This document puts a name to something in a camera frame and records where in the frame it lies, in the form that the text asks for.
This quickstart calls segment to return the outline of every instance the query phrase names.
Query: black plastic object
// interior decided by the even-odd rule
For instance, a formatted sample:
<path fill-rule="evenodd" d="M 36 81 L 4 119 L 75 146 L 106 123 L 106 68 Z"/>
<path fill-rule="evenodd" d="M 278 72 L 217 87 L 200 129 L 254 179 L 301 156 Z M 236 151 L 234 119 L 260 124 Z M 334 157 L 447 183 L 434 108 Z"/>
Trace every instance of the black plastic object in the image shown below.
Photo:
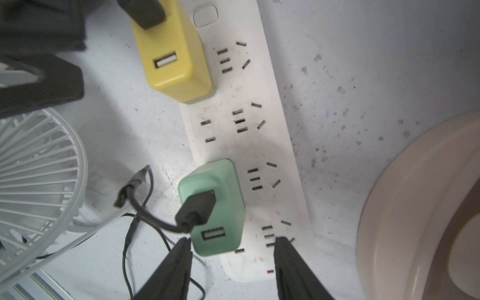
<path fill-rule="evenodd" d="M 31 55 L 85 48 L 79 0 L 1 0 L 0 53 Z"/>
<path fill-rule="evenodd" d="M 279 300 L 334 300 L 286 237 L 275 239 Z"/>
<path fill-rule="evenodd" d="M 190 239 L 181 238 L 133 299 L 186 300 L 192 267 L 191 243 Z"/>
<path fill-rule="evenodd" d="M 185 200 L 175 216 L 178 226 L 185 226 L 191 232 L 194 226 L 203 225 L 208 221 L 215 206 L 214 191 L 191 195 Z"/>
<path fill-rule="evenodd" d="M 143 29 L 165 20 L 165 10 L 158 0 L 117 0 L 120 7 Z"/>
<path fill-rule="evenodd" d="M 39 78 L 34 83 L 0 88 L 0 118 L 78 100 L 84 96 L 82 70 L 53 54 L 0 57 L 0 61 Z"/>

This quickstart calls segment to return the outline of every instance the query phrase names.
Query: white table surface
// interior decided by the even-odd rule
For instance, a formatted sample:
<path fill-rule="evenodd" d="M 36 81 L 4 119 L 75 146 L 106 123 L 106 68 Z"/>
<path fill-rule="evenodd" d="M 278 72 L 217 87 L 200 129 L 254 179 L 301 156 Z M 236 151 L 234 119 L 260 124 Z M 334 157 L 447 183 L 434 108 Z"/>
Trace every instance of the white table surface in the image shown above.
<path fill-rule="evenodd" d="M 364 299 L 356 237 L 376 180 L 428 129 L 480 107 L 480 1 L 258 4 L 315 234 L 311 267 L 337 300 Z M 88 49 L 61 54 L 82 67 L 85 97 L 57 107 L 87 150 L 83 213 L 101 222 L 113 212 L 118 188 L 151 164 L 156 188 L 148 207 L 173 220 L 177 184 L 194 169 L 179 106 L 146 83 L 129 19 L 116 2 L 92 8 Z M 120 219 L 44 270 L 76 300 L 127 299 L 121 252 L 130 222 Z M 137 290 L 166 253 L 141 225 L 129 254 Z M 277 298 L 275 281 L 233 282 L 217 257 L 205 266 L 194 260 L 192 277 L 207 299 Z M 191 285 L 188 299 L 199 295 Z"/>

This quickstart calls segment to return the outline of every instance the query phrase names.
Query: black cable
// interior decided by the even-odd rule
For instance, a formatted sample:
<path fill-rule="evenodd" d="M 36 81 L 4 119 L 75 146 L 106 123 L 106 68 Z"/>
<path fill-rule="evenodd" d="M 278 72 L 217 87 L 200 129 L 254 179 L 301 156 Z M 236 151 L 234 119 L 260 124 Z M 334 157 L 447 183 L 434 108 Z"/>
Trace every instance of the black cable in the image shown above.
<path fill-rule="evenodd" d="M 75 247 L 77 247 L 77 246 L 80 246 L 84 241 L 86 241 L 86 240 L 88 240 L 89 238 L 91 238 L 94 234 L 92 234 L 91 236 L 89 236 L 89 237 L 86 238 L 85 240 L 83 240 L 83 241 L 79 242 L 78 244 L 76 244 L 75 246 L 73 246 L 72 249 L 75 248 Z M 49 256 L 51 256 L 51 255 L 54 255 L 55 253 L 57 253 L 57 252 L 55 251 L 55 252 L 53 252 L 53 253 L 49 253 L 49 254 L 37 256 L 35 259 L 39 259 L 39 260 L 40 260 L 40 259 L 46 259 L 47 257 L 49 257 Z"/>
<path fill-rule="evenodd" d="M 135 194 L 135 188 L 133 186 L 127 186 L 125 191 L 126 191 L 127 199 L 130 201 L 132 206 L 135 208 L 135 210 L 137 211 L 137 214 L 140 215 L 143 219 L 150 221 L 150 223 L 152 223 L 155 227 L 163 228 L 165 230 L 175 232 L 175 233 L 189 233 L 189 231 L 186 227 L 179 227 L 179 226 L 176 226 L 176 225 L 166 223 L 166 222 L 164 222 L 160 219 L 157 219 L 151 213 L 149 213 L 145 209 L 143 209 L 135 199 L 135 195 L 134 195 Z"/>
<path fill-rule="evenodd" d="M 146 210 L 144 210 L 144 207 L 145 207 L 148 199 L 149 199 L 150 196 L 152 195 L 152 191 L 153 191 L 153 172 L 152 172 L 151 168 L 148 168 L 148 175 L 149 175 L 149 177 L 150 177 L 150 191 L 148 192 L 148 195 L 147 195 L 147 197 L 145 198 L 144 203 L 142 204 L 142 206 L 141 206 L 140 208 L 141 208 L 141 211 L 146 212 L 146 213 L 149 214 L 151 217 L 149 217 L 149 218 L 144 218 L 144 217 L 140 214 L 140 211 L 139 211 L 138 209 L 137 209 L 137 214 L 136 214 L 136 215 L 134 215 L 134 214 L 128 214 L 128 213 L 127 213 L 127 214 L 124 214 L 124 216 L 133 216 L 133 217 L 134 217 L 134 220 L 135 220 L 135 218 L 140 215 L 141 220 L 142 220 L 143 222 L 145 222 L 145 223 L 148 224 L 150 227 L 152 227 L 153 229 L 155 229 L 156 232 L 158 232 L 158 234 L 159 234 L 160 237 L 162 238 L 163 242 L 165 243 L 165 247 L 167 248 L 168 252 L 170 252 L 171 248 L 170 248 L 170 245 L 169 245 L 168 242 L 167 242 L 167 238 L 165 237 L 165 233 L 163 233 L 163 231 L 162 231 L 162 229 L 161 229 L 162 227 L 161 227 L 161 226 L 157 226 L 156 222 L 153 222 L 152 220 L 157 220 L 157 221 L 159 221 L 159 222 L 161 222 L 161 223 L 164 223 L 164 222 L 161 221 L 161 220 L 159 220 L 159 219 L 157 219 L 157 218 L 155 218 L 153 215 L 151 215 L 151 214 L 148 213 Z M 130 202 L 132 203 L 133 207 L 136 209 L 134 203 L 137 204 L 137 206 L 139 206 L 139 205 L 138 205 L 138 202 L 135 200 L 135 198 L 134 198 L 134 196 L 133 196 L 133 192 L 127 192 L 127 198 L 130 199 Z M 129 283 L 129 281 L 128 281 L 127 273 L 126 273 L 126 269 L 125 269 L 125 255 L 123 256 L 123 259 L 122 259 L 122 269 L 123 269 L 123 277 L 124 277 L 124 279 L 125 279 L 125 283 L 127 284 L 128 291 L 129 291 L 129 293 L 130 293 L 130 298 L 133 298 L 132 288 L 131 288 L 130 283 Z M 206 292 L 205 292 L 204 288 L 203 288 L 198 282 L 196 282 L 195 280 L 193 280 L 191 277 L 190 277 L 190 281 L 193 283 L 193 285 L 195 285 L 195 286 L 202 292 L 202 297 L 200 298 L 200 300 L 204 300 L 205 297 L 206 297 Z"/>
<path fill-rule="evenodd" d="M 150 196 L 153 193 L 153 172 L 152 172 L 151 168 L 148 168 L 148 176 L 150 177 L 150 189 L 148 190 L 148 194 L 145 197 L 145 200 L 142 203 L 141 208 L 145 207 L 148 200 L 150 199 Z M 127 285 L 128 293 L 130 294 L 130 299 L 133 298 L 133 291 L 132 291 L 132 287 L 130 285 L 130 282 L 128 281 L 127 269 L 126 269 L 126 266 L 125 266 L 125 259 L 126 259 L 126 256 L 127 256 L 128 247 L 132 243 L 133 234 L 137 230 L 141 220 L 142 220 L 142 217 L 139 214 L 133 215 L 133 220 L 130 223 L 130 227 L 128 228 L 127 235 L 125 236 L 125 244 L 123 245 L 123 254 L 122 254 L 123 257 L 122 257 L 121 267 L 122 267 L 122 272 L 123 272 L 123 279 L 125 279 L 125 284 Z"/>

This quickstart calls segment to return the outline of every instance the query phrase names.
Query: black plug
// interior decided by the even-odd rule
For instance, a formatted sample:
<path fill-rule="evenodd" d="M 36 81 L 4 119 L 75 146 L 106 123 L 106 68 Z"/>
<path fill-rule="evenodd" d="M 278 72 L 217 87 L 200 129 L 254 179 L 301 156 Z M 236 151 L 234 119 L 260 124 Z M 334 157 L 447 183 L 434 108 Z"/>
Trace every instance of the black plug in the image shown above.
<path fill-rule="evenodd" d="M 120 7 L 143 29 L 163 22 L 165 10 L 158 0 L 117 0 Z"/>
<path fill-rule="evenodd" d="M 177 225 L 185 228 L 185 232 L 191 232 L 194 226 L 205 224 L 212 214 L 215 202 L 214 191 L 191 195 L 175 216 Z"/>

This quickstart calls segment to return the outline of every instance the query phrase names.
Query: yellow charger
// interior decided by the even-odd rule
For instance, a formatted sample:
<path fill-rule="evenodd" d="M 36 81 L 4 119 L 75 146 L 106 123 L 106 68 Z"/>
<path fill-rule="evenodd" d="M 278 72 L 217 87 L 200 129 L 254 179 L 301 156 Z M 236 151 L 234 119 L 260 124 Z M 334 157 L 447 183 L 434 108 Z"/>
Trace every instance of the yellow charger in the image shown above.
<path fill-rule="evenodd" d="M 159 2 L 164 21 L 143 29 L 132 20 L 148 84 L 181 103 L 210 97 L 215 89 L 197 30 L 177 0 Z"/>

